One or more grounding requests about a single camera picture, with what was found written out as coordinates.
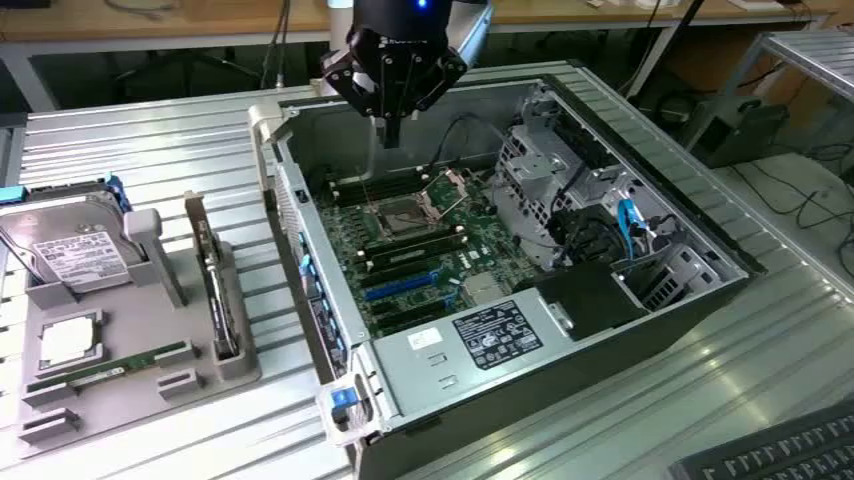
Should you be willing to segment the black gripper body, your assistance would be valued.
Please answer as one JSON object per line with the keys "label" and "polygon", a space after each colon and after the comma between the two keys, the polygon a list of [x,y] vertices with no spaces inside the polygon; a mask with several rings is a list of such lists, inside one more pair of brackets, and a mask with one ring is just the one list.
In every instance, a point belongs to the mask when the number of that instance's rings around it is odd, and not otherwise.
{"label": "black gripper body", "polygon": [[378,86],[418,78],[446,55],[451,6],[451,1],[354,2],[350,53]]}

